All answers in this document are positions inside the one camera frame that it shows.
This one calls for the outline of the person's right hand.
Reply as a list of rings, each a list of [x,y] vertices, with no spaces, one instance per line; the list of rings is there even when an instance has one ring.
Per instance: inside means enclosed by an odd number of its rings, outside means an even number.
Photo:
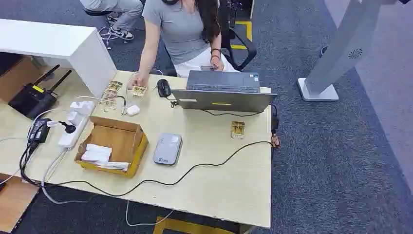
[[[144,74],[144,73],[140,73],[140,72],[133,73],[130,77],[130,80],[129,80],[129,87],[130,88],[132,88],[134,86],[147,87],[149,77],[150,77],[149,74]]]

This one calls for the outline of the person's left hand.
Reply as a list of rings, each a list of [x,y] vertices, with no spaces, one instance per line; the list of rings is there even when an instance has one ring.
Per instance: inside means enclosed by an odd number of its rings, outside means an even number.
[[[223,71],[224,64],[219,56],[212,56],[210,60],[210,64],[214,71]]]

